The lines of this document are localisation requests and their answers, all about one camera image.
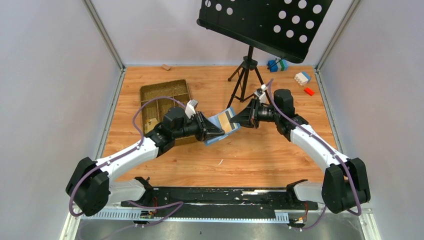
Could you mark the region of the blue leather card holder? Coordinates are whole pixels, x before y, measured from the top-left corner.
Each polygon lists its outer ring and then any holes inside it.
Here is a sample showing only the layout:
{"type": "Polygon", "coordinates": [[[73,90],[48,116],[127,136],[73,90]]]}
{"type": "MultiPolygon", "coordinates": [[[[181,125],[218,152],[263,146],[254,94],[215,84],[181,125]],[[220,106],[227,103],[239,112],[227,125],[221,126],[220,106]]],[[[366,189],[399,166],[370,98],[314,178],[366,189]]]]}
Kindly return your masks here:
{"type": "Polygon", "coordinates": [[[226,110],[208,118],[211,123],[213,123],[216,127],[224,131],[224,135],[216,136],[209,140],[206,140],[204,142],[205,146],[210,146],[216,142],[219,142],[241,128],[241,125],[239,123],[230,122],[230,119],[235,115],[236,113],[234,108],[230,106],[226,110]]]}

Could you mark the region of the gold credit card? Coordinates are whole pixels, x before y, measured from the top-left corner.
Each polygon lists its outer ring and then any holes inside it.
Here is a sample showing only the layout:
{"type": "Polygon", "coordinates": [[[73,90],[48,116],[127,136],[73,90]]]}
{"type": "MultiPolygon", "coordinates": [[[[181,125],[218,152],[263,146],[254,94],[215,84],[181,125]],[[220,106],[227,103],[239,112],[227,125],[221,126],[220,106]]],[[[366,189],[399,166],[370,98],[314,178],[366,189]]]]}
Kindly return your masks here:
{"type": "Polygon", "coordinates": [[[154,129],[154,127],[158,124],[158,120],[156,118],[150,118],[146,120],[146,123],[144,124],[144,133],[147,134],[151,130],[154,129]]]}

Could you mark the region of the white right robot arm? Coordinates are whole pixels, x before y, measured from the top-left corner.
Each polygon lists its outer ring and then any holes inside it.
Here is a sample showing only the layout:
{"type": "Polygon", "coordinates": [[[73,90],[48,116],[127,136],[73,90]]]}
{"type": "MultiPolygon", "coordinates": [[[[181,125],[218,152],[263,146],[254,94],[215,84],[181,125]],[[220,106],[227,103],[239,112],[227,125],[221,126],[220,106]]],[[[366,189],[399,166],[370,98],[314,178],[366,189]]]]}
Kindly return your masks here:
{"type": "Polygon", "coordinates": [[[350,158],[324,141],[311,125],[295,112],[294,98],[288,89],[277,89],[270,104],[258,97],[230,119],[242,127],[257,129],[261,122],[273,122],[277,131],[300,147],[324,173],[322,183],[299,180],[287,185],[292,202],[324,204],[332,213],[350,211],[371,199],[365,163],[350,158]]]}

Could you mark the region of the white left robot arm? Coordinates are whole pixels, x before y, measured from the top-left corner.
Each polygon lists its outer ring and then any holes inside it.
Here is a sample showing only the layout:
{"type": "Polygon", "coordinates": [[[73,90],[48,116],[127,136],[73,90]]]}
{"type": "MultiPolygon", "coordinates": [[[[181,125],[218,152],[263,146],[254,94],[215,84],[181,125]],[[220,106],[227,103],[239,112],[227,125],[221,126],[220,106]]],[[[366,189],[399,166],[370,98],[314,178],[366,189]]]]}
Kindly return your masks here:
{"type": "Polygon", "coordinates": [[[71,215],[76,204],[81,213],[93,216],[107,204],[140,200],[146,186],[139,180],[116,183],[116,179],[134,167],[156,159],[175,146],[179,138],[195,136],[199,142],[225,135],[225,131],[209,121],[202,112],[188,117],[181,107],[172,107],[161,122],[133,145],[104,158],[81,159],[65,188],[69,195],[71,215]]]}

